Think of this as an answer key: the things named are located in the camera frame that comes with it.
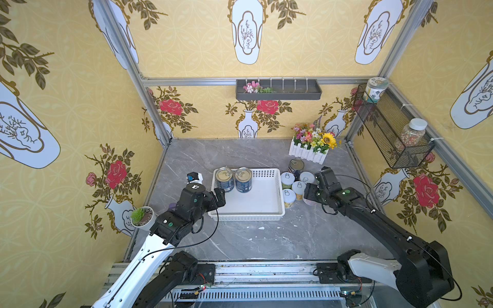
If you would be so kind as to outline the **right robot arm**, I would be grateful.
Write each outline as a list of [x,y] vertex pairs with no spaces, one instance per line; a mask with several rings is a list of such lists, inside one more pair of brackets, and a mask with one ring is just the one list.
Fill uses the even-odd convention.
[[385,260],[351,251],[346,263],[355,276],[399,291],[413,307],[428,307],[458,286],[444,246],[412,236],[371,206],[359,191],[343,188],[331,168],[322,168],[315,178],[314,184],[307,184],[304,198],[357,222],[393,256]]

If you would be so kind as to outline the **white perforated plastic basket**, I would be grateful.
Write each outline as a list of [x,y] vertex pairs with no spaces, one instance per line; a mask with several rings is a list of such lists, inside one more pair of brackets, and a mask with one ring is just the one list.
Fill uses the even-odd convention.
[[285,215],[281,173],[277,168],[252,168],[252,189],[226,192],[225,206],[208,213],[221,222],[279,221]]

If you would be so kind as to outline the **blue tin can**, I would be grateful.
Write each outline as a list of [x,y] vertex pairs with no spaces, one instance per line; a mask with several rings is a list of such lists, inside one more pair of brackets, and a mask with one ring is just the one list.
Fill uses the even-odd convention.
[[231,168],[219,168],[215,175],[216,187],[226,193],[234,189],[234,173]]
[[238,168],[234,174],[236,189],[247,193],[252,189],[252,171],[249,168]]

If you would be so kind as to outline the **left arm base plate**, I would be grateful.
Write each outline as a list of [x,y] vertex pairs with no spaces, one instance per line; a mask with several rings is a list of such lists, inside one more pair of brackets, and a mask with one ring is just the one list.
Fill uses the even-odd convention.
[[216,265],[213,263],[199,263],[196,269],[195,285],[214,284]]

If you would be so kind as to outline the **pink label white-lid can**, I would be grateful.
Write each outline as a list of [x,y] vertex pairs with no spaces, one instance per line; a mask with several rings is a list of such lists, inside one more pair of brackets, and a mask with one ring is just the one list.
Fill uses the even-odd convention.
[[308,171],[302,172],[299,176],[299,180],[306,184],[314,184],[316,182],[314,174]]

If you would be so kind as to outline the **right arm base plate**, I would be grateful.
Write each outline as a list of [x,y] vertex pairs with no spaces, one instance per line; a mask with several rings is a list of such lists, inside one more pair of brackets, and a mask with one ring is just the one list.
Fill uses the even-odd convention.
[[356,276],[349,265],[342,263],[317,263],[313,275],[318,277],[321,284],[372,283],[369,278]]

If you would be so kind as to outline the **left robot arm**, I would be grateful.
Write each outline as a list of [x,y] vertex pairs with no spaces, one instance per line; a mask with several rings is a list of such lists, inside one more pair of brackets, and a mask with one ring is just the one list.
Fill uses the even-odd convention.
[[93,307],[155,307],[172,289],[196,277],[198,260],[187,252],[173,254],[205,213],[226,204],[225,190],[208,191],[189,183],[177,205],[158,216],[140,251]]

